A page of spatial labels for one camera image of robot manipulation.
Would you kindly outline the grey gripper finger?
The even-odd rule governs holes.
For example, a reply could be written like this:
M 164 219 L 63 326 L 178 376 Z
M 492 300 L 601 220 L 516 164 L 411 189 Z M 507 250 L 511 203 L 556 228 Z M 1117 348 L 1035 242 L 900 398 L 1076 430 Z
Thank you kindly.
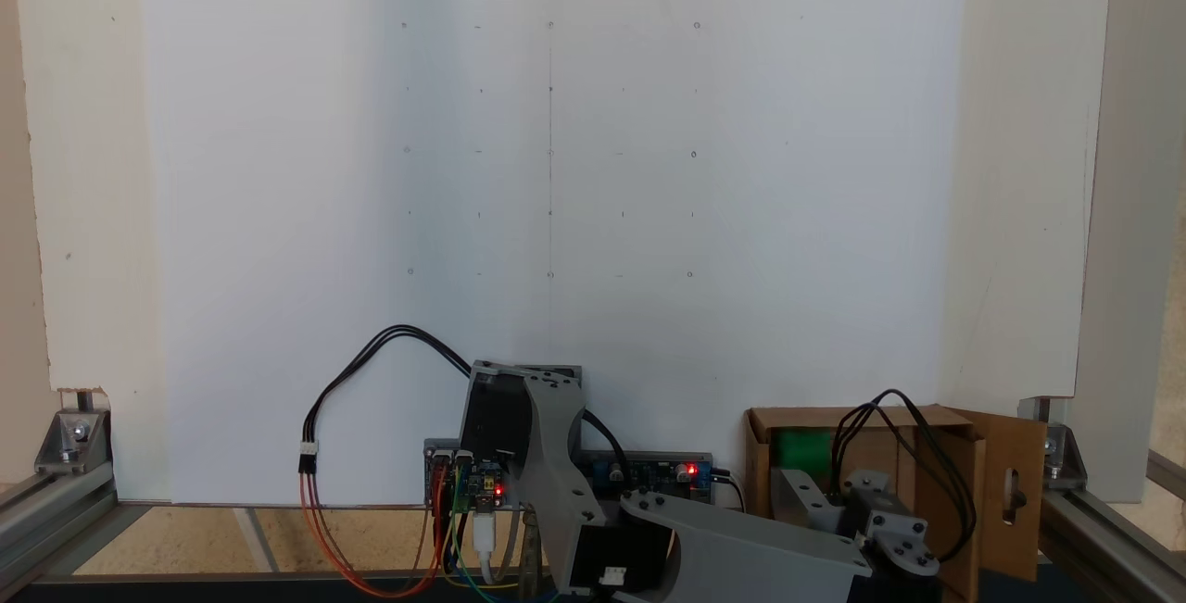
M 806 471 L 772 469 L 772 515 L 809 531 L 839 531 L 842 506 L 825 497 Z

